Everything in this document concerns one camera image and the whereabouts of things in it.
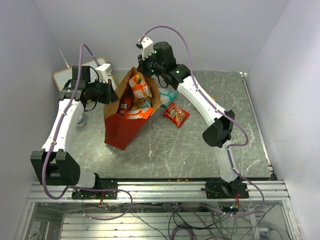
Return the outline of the red Doritos chip bag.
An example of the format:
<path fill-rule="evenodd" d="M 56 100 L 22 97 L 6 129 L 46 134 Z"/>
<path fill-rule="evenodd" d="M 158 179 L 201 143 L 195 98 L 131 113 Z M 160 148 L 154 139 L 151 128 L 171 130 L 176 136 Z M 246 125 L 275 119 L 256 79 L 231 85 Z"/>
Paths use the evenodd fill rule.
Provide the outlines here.
<path fill-rule="evenodd" d="M 130 109 L 133 103 L 134 97 L 132 95 L 125 95 L 121 98 L 117 113 L 121 116 L 125 115 Z"/>

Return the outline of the teal white snack packet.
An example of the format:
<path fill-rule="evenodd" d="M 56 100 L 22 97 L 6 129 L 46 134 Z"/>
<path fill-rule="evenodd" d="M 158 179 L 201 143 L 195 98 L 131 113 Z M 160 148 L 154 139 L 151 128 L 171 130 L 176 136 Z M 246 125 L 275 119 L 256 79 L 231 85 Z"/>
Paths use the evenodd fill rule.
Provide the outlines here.
<path fill-rule="evenodd" d="M 176 98 L 177 93 L 164 88 L 158 89 L 160 92 L 160 106 L 167 108 Z"/>

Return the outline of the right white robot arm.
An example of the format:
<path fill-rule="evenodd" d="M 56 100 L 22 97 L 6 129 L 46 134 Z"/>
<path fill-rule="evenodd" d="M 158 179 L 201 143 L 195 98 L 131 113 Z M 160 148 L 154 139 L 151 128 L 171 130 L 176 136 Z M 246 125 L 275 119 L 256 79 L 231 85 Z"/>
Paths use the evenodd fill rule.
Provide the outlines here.
<path fill-rule="evenodd" d="M 233 197 L 242 183 L 237 175 L 233 154 L 227 147 L 231 143 L 235 113 L 218 105 L 201 87 L 184 64 L 178 64 L 171 45 L 166 41 L 153 43 L 144 38 L 136 46 L 142 50 L 137 57 L 137 70 L 145 77 L 162 77 L 165 83 L 186 97 L 203 116 L 208 128 L 202 138 L 216 149 L 216 159 L 221 179 L 220 192 L 226 198 Z"/>

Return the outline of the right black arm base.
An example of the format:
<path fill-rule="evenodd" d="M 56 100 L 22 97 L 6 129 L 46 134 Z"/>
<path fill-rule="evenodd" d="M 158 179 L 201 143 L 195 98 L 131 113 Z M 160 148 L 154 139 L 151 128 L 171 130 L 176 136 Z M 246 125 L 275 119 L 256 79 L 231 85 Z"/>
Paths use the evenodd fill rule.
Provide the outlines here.
<path fill-rule="evenodd" d="M 241 199 L 249 198 L 247 184 L 239 178 L 230 183 L 221 178 L 213 178 L 207 181 L 200 190 L 205 192 L 207 199 L 235 199 L 236 196 Z"/>

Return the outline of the large gold brown snack bag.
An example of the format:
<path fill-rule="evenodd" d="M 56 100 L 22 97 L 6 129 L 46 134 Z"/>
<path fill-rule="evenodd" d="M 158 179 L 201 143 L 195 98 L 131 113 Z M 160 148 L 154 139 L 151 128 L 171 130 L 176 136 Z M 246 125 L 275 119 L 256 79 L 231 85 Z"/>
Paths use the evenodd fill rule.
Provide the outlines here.
<path fill-rule="evenodd" d="M 133 111 L 133 110 L 150 108 L 150 107 L 151 107 L 151 99 L 149 97 L 134 99 L 131 105 L 131 110 Z"/>

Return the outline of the Fox's candy bag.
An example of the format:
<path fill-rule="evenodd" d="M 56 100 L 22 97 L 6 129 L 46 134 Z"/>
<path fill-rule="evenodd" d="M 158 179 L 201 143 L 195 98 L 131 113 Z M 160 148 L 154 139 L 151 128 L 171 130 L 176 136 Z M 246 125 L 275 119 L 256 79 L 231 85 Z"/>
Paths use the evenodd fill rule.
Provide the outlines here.
<path fill-rule="evenodd" d="M 153 113 L 153 108 L 149 107 L 149 108 L 142 108 L 142 109 L 128 111 L 123 116 L 129 120 L 148 119 L 152 113 Z"/>

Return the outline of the orange snack packet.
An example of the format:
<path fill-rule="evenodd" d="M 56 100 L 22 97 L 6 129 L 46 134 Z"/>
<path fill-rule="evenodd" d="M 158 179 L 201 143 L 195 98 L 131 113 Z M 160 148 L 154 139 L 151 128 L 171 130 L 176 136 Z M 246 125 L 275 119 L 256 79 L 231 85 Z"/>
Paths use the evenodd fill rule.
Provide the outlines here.
<path fill-rule="evenodd" d="M 147 84 L 144 76 L 141 73 L 136 73 L 128 81 L 133 92 L 135 100 L 146 99 L 152 97 L 152 92 Z"/>

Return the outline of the red brown paper bag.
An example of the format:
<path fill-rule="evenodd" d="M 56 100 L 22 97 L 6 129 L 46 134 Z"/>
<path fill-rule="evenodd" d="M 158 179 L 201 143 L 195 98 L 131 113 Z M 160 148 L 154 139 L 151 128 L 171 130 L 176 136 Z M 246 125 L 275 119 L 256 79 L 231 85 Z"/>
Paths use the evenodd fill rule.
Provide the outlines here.
<path fill-rule="evenodd" d="M 125 150 L 127 145 L 137 136 L 161 105 L 161 94 L 157 83 L 152 77 L 149 77 L 146 78 L 145 81 L 152 94 L 150 99 L 151 109 L 141 109 L 142 117 L 134 117 L 129 113 L 125 115 L 118 114 L 122 98 L 132 90 L 129 85 L 129 80 L 137 73 L 137 69 L 132 67 L 115 90 L 119 100 L 105 104 L 103 107 L 105 125 L 104 143 L 121 150 Z"/>

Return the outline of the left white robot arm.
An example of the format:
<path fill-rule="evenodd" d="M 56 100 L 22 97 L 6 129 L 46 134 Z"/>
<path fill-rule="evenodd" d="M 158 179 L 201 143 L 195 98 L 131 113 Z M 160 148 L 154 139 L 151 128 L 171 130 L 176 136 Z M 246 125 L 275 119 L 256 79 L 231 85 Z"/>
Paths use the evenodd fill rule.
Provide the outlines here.
<path fill-rule="evenodd" d="M 77 65 L 72 67 L 71 79 L 59 93 L 58 112 L 50 135 L 40 151 L 32 152 L 30 161 L 41 184 L 84 188 L 89 198 L 96 199 L 102 193 L 102 186 L 96 182 L 98 175 L 81 170 L 69 151 L 87 103 L 110 104 L 119 98 L 109 63 L 96 68 L 83 65 L 80 79 L 78 69 Z"/>

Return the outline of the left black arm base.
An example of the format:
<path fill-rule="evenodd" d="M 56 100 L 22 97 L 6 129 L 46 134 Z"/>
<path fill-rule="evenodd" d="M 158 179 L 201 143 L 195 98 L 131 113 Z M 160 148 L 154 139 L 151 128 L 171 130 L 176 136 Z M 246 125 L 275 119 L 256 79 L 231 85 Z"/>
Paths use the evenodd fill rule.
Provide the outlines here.
<path fill-rule="evenodd" d="M 95 174 L 95 184 L 90 190 L 75 189 L 71 194 L 73 200 L 115 200 L 117 198 L 118 183 L 109 178 L 100 178 Z"/>

